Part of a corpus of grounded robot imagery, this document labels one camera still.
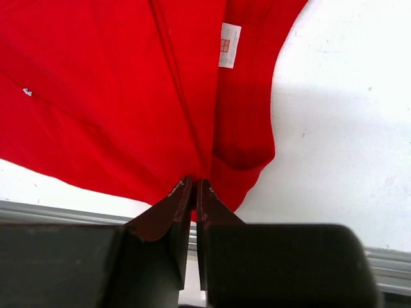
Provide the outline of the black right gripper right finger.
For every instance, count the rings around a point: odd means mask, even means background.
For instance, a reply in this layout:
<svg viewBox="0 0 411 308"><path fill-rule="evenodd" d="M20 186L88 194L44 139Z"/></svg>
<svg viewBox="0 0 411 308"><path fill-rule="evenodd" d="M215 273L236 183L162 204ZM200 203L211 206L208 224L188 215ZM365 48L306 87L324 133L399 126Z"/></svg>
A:
<svg viewBox="0 0 411 308"><path fill-rule="evenodd" d="M208 307L382 307L363 246L336 224L249 224L197 187L200 287Z"/></svg>

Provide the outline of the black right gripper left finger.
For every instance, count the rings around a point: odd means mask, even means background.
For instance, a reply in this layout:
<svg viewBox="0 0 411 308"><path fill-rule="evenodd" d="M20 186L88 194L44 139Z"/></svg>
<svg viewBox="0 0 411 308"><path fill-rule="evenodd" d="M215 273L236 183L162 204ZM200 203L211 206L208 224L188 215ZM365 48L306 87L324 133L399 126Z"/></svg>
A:
<svg viewBox="0 0 411 308"><path fill-rule="evenodd" d="M193 181L123 225L3 223L2 307L176 307Z"/></svg>

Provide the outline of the red t shirt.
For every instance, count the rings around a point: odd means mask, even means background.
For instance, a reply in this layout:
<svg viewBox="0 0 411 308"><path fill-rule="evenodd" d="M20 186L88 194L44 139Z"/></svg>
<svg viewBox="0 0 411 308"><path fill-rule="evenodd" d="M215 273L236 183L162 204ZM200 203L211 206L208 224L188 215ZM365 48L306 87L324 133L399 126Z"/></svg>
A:
<svg viewBox="0 0 411 308"><path fill-rule="evenodd" d="M275 156L271 90L305 1L2 1L1 158L157 203L236 210Z"/></svg>

